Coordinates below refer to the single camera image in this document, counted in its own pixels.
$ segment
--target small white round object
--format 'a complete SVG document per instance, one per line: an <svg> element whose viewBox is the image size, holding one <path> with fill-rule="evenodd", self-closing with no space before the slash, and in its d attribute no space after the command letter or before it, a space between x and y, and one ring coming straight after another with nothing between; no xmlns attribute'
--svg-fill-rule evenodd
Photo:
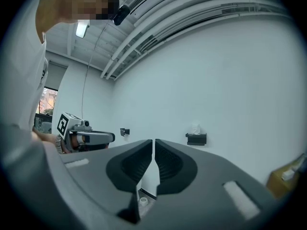
<svg viewBox="0 0 307 230"><path fill-rule="evenodd" d="M142 206L148 205L148 199L145 198L145 197L141 197L141 198L140 198L140 204L141 204Z"/></svg>

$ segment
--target black wall-mounted holder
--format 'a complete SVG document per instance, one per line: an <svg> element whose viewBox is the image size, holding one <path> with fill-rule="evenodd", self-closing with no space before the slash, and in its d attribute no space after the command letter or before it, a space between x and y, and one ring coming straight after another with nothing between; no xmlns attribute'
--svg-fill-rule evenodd
<svg viewBox="0 0 307 230"><path fill-rule="evenodd" d="M121 128L120 135L121 136L130 135L130 129Z"/></svg>
<svg viewBox="0 0 307 230"><path fill-rule="evenodd" d="M207 134L193 135L186 133L188 137L188 145L191 146L204 146L207 143Z"/></svg>

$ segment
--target white shirt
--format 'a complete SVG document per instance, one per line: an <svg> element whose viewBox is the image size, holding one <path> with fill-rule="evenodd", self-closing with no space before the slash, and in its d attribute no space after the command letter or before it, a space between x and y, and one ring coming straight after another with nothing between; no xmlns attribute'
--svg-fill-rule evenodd
<svg viewBox="0 0 307 230"><path fill-rule="evenodd" d="M15 16L0 52L0 122L32 130L47 78L46 40L36 31L39 0L28 0Z"/></svg>

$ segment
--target fluorescent light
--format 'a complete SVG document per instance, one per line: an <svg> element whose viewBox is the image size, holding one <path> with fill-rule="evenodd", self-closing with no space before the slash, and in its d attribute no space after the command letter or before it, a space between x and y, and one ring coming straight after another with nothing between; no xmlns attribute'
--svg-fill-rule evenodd
<svg viewBox="0 0 307 230"><path fill-rule="evenodd" d="M77 26L76 36L84 38L88 24L89 20L79 22Z"/></svg>

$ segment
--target tree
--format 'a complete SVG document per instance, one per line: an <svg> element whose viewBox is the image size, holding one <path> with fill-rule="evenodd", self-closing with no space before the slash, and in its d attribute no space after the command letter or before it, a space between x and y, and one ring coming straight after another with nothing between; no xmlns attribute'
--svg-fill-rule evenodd
<svg viewBox="0 0 307 230"><path fill-rule="evenodd" d="M44 110L44 114L50 114L50 115L53 115L53 108L51 109L51 108L49 108L49 109L45 109Z"/></svg>

